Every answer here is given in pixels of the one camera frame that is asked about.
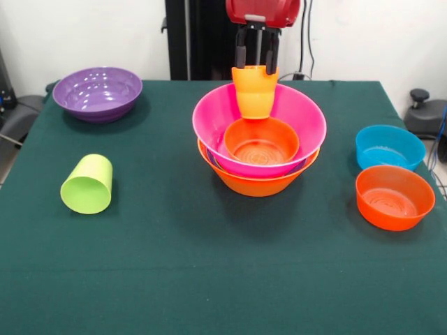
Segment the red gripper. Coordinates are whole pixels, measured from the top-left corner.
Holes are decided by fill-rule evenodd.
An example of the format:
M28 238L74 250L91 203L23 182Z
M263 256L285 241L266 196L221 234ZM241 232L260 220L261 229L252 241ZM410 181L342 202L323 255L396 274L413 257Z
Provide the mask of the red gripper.
M233 23L260 22L269 28L291 27L298 17L300 0L226 0L226 12ZM266 73L277 72L279 29L268 29L269 48L266 54ZM239 26L235 38L235 67L246 65L245 40L247 27Z

